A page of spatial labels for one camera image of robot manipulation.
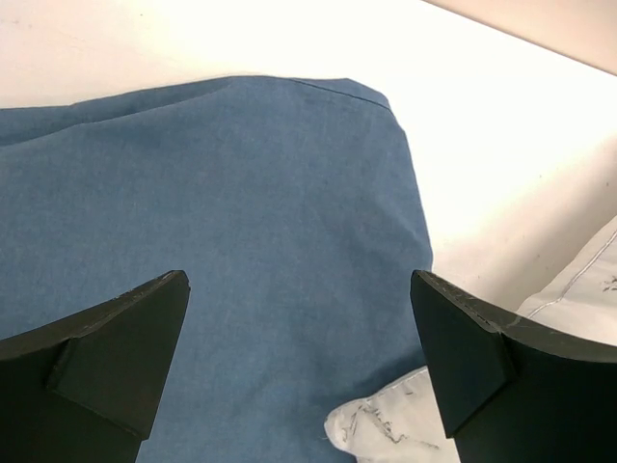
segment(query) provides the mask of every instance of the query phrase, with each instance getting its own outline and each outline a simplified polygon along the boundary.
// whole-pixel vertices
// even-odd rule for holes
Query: beige floor
[[[516,307],[617,214],[617,77],[414,0],[3,0],[0,106],[347,76],[408,133],[435,270]]]

